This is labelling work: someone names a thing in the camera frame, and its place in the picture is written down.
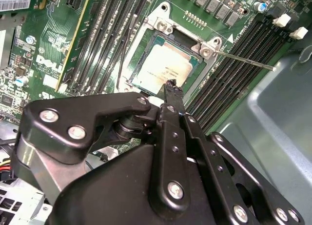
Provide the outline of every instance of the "silver screw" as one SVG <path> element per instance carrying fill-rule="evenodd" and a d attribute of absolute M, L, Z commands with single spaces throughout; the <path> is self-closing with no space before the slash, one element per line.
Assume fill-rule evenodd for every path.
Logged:
<path fill-rule="evenodd" d="M 193 118 L 192 116 L 189 116 L 189 120 L 190 120 L 191 122 L 193 122 L 193 123 L 196 122 L 195 118 Z"/>
<path fill-rule="evenodd" d="M 290 216 L 298 223 L 299 222 L 299 218 L 296 215 L 295 212 L 293 212 L 291 209 L 288 210 L 288 213 L 290 214 Z"/>
<path fill-rule="evenodd" d="M 233 210 L 238 220 L 240 220 L 242 223 L 246 223 L 248 221 L 246 211 L 241 206 L 234 205 Z"/>
<path fill-rule="evenodd" d="M 139 97 L 137 101 L 140 102 L 141 104 L 146 104 L 146 100 L 144 100 L 142 97 Z"/>
<path fill-rule="evenodd" d="M 169 109 L 171 112 L 175 112 L 175 108 L 173 108 L 171 105 L 167 106 L 167 109 Z"/>
<path fill-rule="evenodd" d="M 209 49 L 204 49 L 201 53 L 203 54 L 203 57 L 208 57 L 211 54 Z"/>
<path fill-rule="evenodd" d="M 221 137 L 221 136 L 219 136 L 219 135 L 216 135 L 216 136 L 215 136 L 215 138 L 216 138 L 218 141 L 220 141 L 220 142 L 222 142 L 222 141 L 223 141 L 222 137 Z"/>
<path fill-rule="evenodd" d="M 59 119 L 59 115 L 53 110 L 43 110 L 40 112 L 39 117 L 47 123 L 54 123 Z"/>
<path fill-rule="evenodd" d="M 288 221 L 288 218 L 287 218 L 287 214 L 281 209 L 281 208 L 277 208 L 276 209 L 276 212 L 278 214 L 278 216 L 285 222 Z"/>
<path fill-rule="evenodd" d="M 160 21 L 157 23 L 157 29 L 159 31 L 165 31 L 167 29 L 167 24 L 165 22 Z"/>
<path fill-rule="evenodd" d="M 68 135 L 75 140 L 81 140 L 86 136 L 86 132 L 80 126 L 72 126 L 68 129 Z"/>
<path fill-rule="evenodd" d="M 168 191 L 169 194 L 177 200 L 180 200 L 183 197 L 183 189 L 175 182 L 168 183 Z"/>

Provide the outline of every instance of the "black ram slot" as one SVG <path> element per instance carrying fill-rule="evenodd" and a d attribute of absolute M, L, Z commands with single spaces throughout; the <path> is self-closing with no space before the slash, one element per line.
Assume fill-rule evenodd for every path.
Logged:
<path fill-rule="evenodd" d="M 239 56 L 253 60 L 253 52 L 258 47 L 259 42 L 262 40 L 263 33 L 264 31 L 258 32 L 255 35 L 255 37 L 252 38 L 252 41 L 255 43 L 246 44 L 244 47 L 244 50 L 239 53 Z M 231 60 L 231 61 L 232 63 L 225 70 L 227 73 L 222 74 L 218 82 L 215 82 L 214 84 L 212 84 L 212 88 L 210 90 L 212 90 L 213 94 L 209 94 L 209 96 L 206 96 L 203 102 L 198 107 L 198 109 L 195 110 L 193 115 L 198 116 L 197 114 L 199 114 L 198 120 L 201 119 L 201 117 L 206 113 L 207 109 L 210 108 L 213 101 L 217 99 L 219 94 L 222 93 L 226 84 L 230 83 L 233 80 L 233 78 L 235 78 L 235 75 L 239 73 L 239 71 L 242 68 L 242 65 L 244 64 L 241 61 L 236 61 L 236 60 Z"/>
<path fill-rule="evenodd" d="M 112 0 L 103 0 L 97 10 L 96 18 L 92 21 L 92 25 L 90 27 L 90 33 L 88 35 L 88 39 L 84 43 L 82 50 L 79 54 L 76 66 L 71 75 L 71 83 L 73 85 L 75 82 L 74 79 L 77 77 L 78 73 L 81 72 L 81 66 L 84 58 L 88 58 L 90 53 L 94 47 L 96 42 L 96 38 L 100 33 L 101 26 L 106 18 L 106 15 L 109 11 Z"/>
<path fill-rule="evenodd" d="M 269 61 L 267 55 L 272 55 L 271 53 L 268 54 L 267 52 L 272 52 L 274 50 L 275 45 L 278 45 L 276 41 L 279 41 L 280 38 L 275 36 L 274 34 L 270 34 L 270 36 L 266 37 L 265 39 L 266 40 L 263 42 L 262 45 L 265 45 L 266 47 L 262 47 L 262 50 L 257 50 L 256 55 L 253 57 L 253 59 L 257 61 L 263 60 L 264 63 L 267 63 Z M 225 90 L 221 94 L 221 97 L 219 97 L 219 100 L 221 102 L 215 102 L 208 110 L 208 112 L 205 113 L 205 116 L 202 119 L 204 122 L 201 122 L 201 125 L 203 127 L 207 126 L 207 123 L 210 121 L 210 119 L 214 117 L 216 110 L 219 110 L 223 106 L 224 102 L 230 97 L 232 93 L 239 94 L 242 89 L 240 86 L 244 84 L 246 77 L 248 77 L 249 74 L 254 74 L 255 72 L 256 74 L 258 74 L 261 71 L 260 68 L 246 63 L 244 63 L 242 67 L 243 68 L 241 69 L 241 71 L 234 76 L 231 84 L 229 84 L 229 86 L 225 88 Z"/>
<path fill-rule="evenodd" d="M 240 56 L 240 53 L 245 46 L 244 42 L 249 42 L 252 37 L 254 36 L 255 31 L 259 31 L 260 23 L 254 22 L 248 29 L 247 32 L 242 36 L 242 38 L 239 40 L 239 42 L 234 46 L 234 48 L 231 50 L 231 53 L 234 55 Z M 229 66 L 234 62 L 233 59 L 224 58 L 221 62 L 221 64 L 216 69 L 216 72 L 212 75 L 211 78 L 208 79 L 204 87 L 200 90 L 200 92 L 197 93 L 195 98 L 193 98 L 192 102 L 188 105 L 187 110 L 190 114 L 193 114 L 196 109 L 199 107 L 200 103 L 202 102 L 202 94 L 210 93 L 210 91 L 213 89 L 211 88 L 215 82 L 221 78 L 228 70 Z"/>
<path fill-rule="evenodd" d="M 109 23 L 110 23 L 111 19 L 113 18 L 115 12 L 117 12 L 116 18 L 118 18 L 118 16 L 120 15 L 120 9 L 123 7 L 123 5 L 124 5 L 124 1 L 113 0 L 111 8 L 109 9 L 109 13 L 107 14 L 107 17 L 105 18 L 105 21 L 102 25 L 102 30 L 100 31 L 100 33 L 96 39 L 95 46 L 91 50 L 90 56 L 88 57 L 86 64 L 81 66 L 82 67 L 82 74 L 80 75 L 80 77 L 78 79 L 78 90 L 81 90 L 84 87 L 87 76 L 91 70 L 92 64 L 94 63 L 94 59 L 95 59 L 97 52 L 102 47 L 105 47 L 104 45 L 102 45 L 102 42 L 105 39 L 105 35 L 111 34 L 112 30 L 114 29 L 114 27 L 116 25 L 116 20 L 115 20 L 115 21 L 113 21 L 113 24 L 111 25 L 111 29 L 108 30 L 108 27 L 110 26 Z"/>
<path fill-rule="evenodd" d="M 281 29 L 254 20 L 240 41 L 231 50 L 238 55 L 261 63 L 268 63 L 288 39 Z M 208 131 L 223 113 L 241 96 L 261 69 L 250 64 L 224 58 L 216 72 L 188 105 L 204 131 Z"/>
<path fill-rule="evenodd" d="M 283 46 L 283 43 L 276 44 L 275 50 L 271 51 L 272 54 L 268 54 L 269 57 L 266 61 L 270 61 L 270 59 L 275 55 L 275 53 Z M 239 98 L 241 93 L 248 87 L 248 85 L 256 78 L 256 76 L 260 73 L 261 69 L 258 67 L 253 66 L 251 69 L 253 72 L 244 80 L 244 82 L 241 84 L 239 89 L 236 91 L 236 94 L 232 95 L 229 94 L 225 100 L 224 104 L 222 104 L 218 110 L 213 112 L 210 116 L 209 121 L 205 123 L 205 125 L 202 126 L 202 129 L 204 132 L 209 131 L 209 129 L 214 125 L 214 123 L 221 118 L 221 116 L 224 114 L 224 112 Z"/>
<path fill-rule="evenodd" d="M 102 54 L 101 54 L 101 57 L 100 57 L 100 63 L 98 63 L 96 65 L 96 67 L 94 69 L 94 72 L 93 72 L 93 75 L 92 75 L 92 77 L 90 79 L 89 86 L 91 87 L 91 91 L 93 90 L 93 88 L 95 86 L 95 83 L 96 83 L 96 81 L 98 79 L 98 76 L 99 76 L 99 74 L 100 74 L 100 72 L 101 72 L 101 70 L 102 70 L 102 68 L 103 68 L 103 66 L 105 64 L 105 61 L 106 61 L 106 59 L 108 57 L 108 54 L 109 54 L 110 50 L 113 48 L 114 43 L 116 41 L 116 38 L 117 38 L 117 36 L 119 36 L 118 34 L 119 34 L 121 28 L 123 27 L 123 24 L 125 23 L 128 14 L 130 13 L 130 17 L 131 17 L 133 12 L 134 12 L 134 10 L 136 9 L 135 6 L 133 6 L 135 3 L 136 3 L 135 0 L 126 0 L 125 7 L 122 9 L 122 14 L 119 16 L 119 18 L 117 20 L 117 25 L 116 25 L 116 27 L 114 29 L 114 32 L 111 35 L 111 38 L 109 39 L 110 42 L 107 44 L 106 48 L 102 49 Z M 129 26 L 130 21 L 131 20 L 128 19 L 126 25 L 124 26 L 124 30 L 123 30 L 123 32 L 120 35 L 120 39 L 119 39 L 120 41 L 123 38 L 123 36 L 124 36 L 124 34 L 126 32 L 126 29 Z M 108 74 L 106 76 L 110 77 L 111 73 L 112 72 L 106 70 L 104 72 L 104 76 L 106 74 Z"/>

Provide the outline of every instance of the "ram slot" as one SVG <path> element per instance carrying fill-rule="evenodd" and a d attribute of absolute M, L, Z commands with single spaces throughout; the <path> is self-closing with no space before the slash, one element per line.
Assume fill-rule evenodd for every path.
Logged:
<path fill-rule="evenodd" d="M 139 0 L 127 0 L 124 9 L 122 10 L 122 15 L 118 19 L 118 23 L 114 29 L 114 32 L 111 34 L 109 42 L 106 48 L 102 49 L 102 53 L 100 56 L 100 63 L 98 63 L 94 69 L 93 75 L 89 80 L 89 89 L 93 91 L 93 88 L 98 80 L 98 76 L 104 67 L 106 59 L 110 53 L 110 51 L 114 51 L 120 44 L 121 40 L 124 37 L 124 34 L 129 26 L 129 19 L 133 15 L 135 10 L 135 4 L 137 4 Z M 103 77 L 110 77 L 113 69 L 110 71 L 105 70 Z"/>
<path fill-rule="evenodd" d="M 268 63 L 284 44 L 282 35 L 282 32 L 268 27 L 265 21 L 254 20 L 231 53 Z M 260 71 L 256 66 L 223 58 L 216 72 L 192 99 L 187 111 L 194 115 L 204 131 L 208 131 Z"/>
<path fill-rule="evenodd" d="M 94 64 L 99 60 L 99 51 L 105 45 L 107 44 L 107 38 L 113 31 L 115 25 L 116 25 L 116 20 L 118 19 L 120 15 L 120 11 L 123 8 L 125 4 L 124 0 L 113 0 L 112 5 L 109 8 L 109 12 L 107 14 L 107 17 L 105 18 L 102 26 L 101 26 L 101 31 L 96 38 L 96 42 L 92 50 L 90 51 L 90 55 L 86 58 L 86 61 L 83 65 L 81 65 L 81 70 L 82 74 L 80 75 L 79 79 L 77 80 L 78 82 L 78 91 L 81 91 L 86 83 L 86 79 L 89 76 L 90 71 L 93 69 Z"/>
<path fill-rule="evenodd" d="M 126 17 L 127 18 L 127 21 L 125 21 L 125 27 L 122 29 L 122 31 L 118 34 L 120 37 L 118 40 L 115 39 L 115 42 L 114 44 L 115 45 L 119 45 L 120 44 L 120 41 L 123 40 L 123 43 L 126 42 L 126 38 L 127 38 L 127 32 L 128 32 L 128 27 L 129 27 L 129 24 L 130 24 L 130 17 L 133 16 L 133 14 L 137 11 L 137 8 L 138 8 L 138 5 L 141 4 L 141 0 L 134 0 L 134 2 L 130 2 L 130 3 L 134 3 L 132 6 L 131 6 L 131 9 L 129 10 L 129 14 L 128 16 Z M 98 86 L 98 90 L 97 92 L 98 93 L 102 93 L 112 72 L 114 70 L 114 66 L 110 66 L 110 68 L 106 69 L 100 82 L 99 82 L 99 86 Z"/>
<path fill-rule="evenodd" d="M 75 80 L 77 80 L 77 76 L 79 73 L 81 73 L 81 69 L 85 63 L 85 59 L 88 58 L 92 52 L 92 49 L 96 43 L 96 39 L 100 33 L 101 27 L 103 25 L 103 22 L 106 18 L 106 15 L 109 11 L 109 7 L 112 0 L 103 0 L 97 10 L 96 18 L 93 20 L 91 25 L 91 32 L 88 36 L 88 39 L 84 43 L 82 50 L 79 54 L 76 66 L 72 73 L 72 80 L 69 84 L 70 86 L 73 85 Z"/>
<path fill-rule="evenodd" d="M 262 57 L 266 55 L 266 52 L 268 49 L 272 48 L 272 45 L 276 45 L 276 41 L 278 37 L 276 37 L 274 34 L 270 34 L 271 31 L 267 32 L 267 36 L 269 37 L 264 37 L 265 41 L 263 42 L 261 48 L 256 48 L 255 55 L 253 55 L 251 58 L 253 60 L 257 61 L 263 61 Z M 261 71 L 258 67 L 249 65 L 247 63 L 242 63 L 240 67 L 240 71 L 234 72 L 230 74 L 231 79 L 222 86 L 222 90 L 218 93 L 217 96 L 214 97 L 214 100 L 211 101 L 209 104 L 209 109 L 206 109 L 201 115 L 202 119 L 200 121 L 200 124 L 202 126 L 205 126 L 210 117 L 214 114 L 214 110 L 217 109 L 217 107 L 222 106 L 222 103 L 225 101 L 225 98 L 227 94 L 233 93 L 238 90 L 238 86 L 240 83 L 244 81 L 244 78 L 251 72 L 251 70 L 254 71 Z"/>
<path fill-rule="evenodd" d="M 242 50 L 240 56 L 244 58 L 248 58 L 250 60 L 254 60 L 253 57 L 253 52 L 255 49 L 259 47 L 261 44 L 262 40 L 265 39 L 269 35 L 270 32 L 260 31 L 256 34 L 254 38 L 252 38 L 252 42 L 254 43 L 249 43 L 245 45 L 244 49 Z M 227 69 L 227 73 L 225 77 L 219 78 L 219 80 L 213 85 L 213 93 L 212 94 L 207 94 L 205 96 L 205 99 L 203 102 L 200 104 L 198 109 L 194 112 L 193 115 L 198 116 L 198 120 L 202 118 L 203 115 L 207 112 L 207 110 L 210 108 L 210 106 L 215 102 L 215 100 L 218 98 L 220 94 L 222 94 L 223 90 L 225 89 L 225 86 L 232 81 L 233 78 L 235 78 L 236 74 L 240 72 L 242 69 L 242 66 L 245 63 L 241 61 L 235 61 L 233 60 L 232 64 L 229 66 Z"/>
<path fill-rule="evenodd" d="M 267 63 L 274 55 L 275 53 L 283 46 L 283 42 L 279 42 L 275 45 L 275 49 L 272 50 L 270 54 L 266 56 L 265 62 Z M 209 129 L 215 124 L 215 122 L 221 118 L 221 116 L 224 114 L 224 112 L 239 98 L 241 95 L 241 92 L 248 88 L 249 84 L 256 78 L 256 76 L 260 73 L 261 69 L 258 67 L 253 66 L 249 70 L 251 72 L 249 75 L 246 76 L 244 81 L 240 83 L 239 88 L 237 89 L 235 94 L 230 93 L 226 99 L 225 102 L 220 104 L 218 109 L 211 112 L 210 116 L 207 117 L 207 121 L 202 125 L 202 129 L 204 132 L 209 131 Z"/>
<path fill-rule="evenodd" d="M 247 29 L 242 38 L 236 43 L 234 48 L 231 50 L 232 54 L 241 56 L 242 49 L 245 47 L 244 42 L 249 43 L 252 40 L 254 33 L 260 31 L 261 28 L 259 27 L 259 25 L 260 23 L 256 21 L 253 22 L 253 24 Z M 194 114 L 200 107 L 204 99 L 202 97 L 202 94 L 209 95 L 209 93 L 213 90 L 215 83 L 219 80 L 219 78 L 222 78 L 227 73 L 233 62 L 234 62 L 233 59 L 223 58 L 222 62 L 217 67 L 214 74 L 208 79 L 203 88 L 200 91 L 198 91 L 198 93 L 192 99 L 190 104 L 187 106 L 187 111 L 190 114 Z"/>

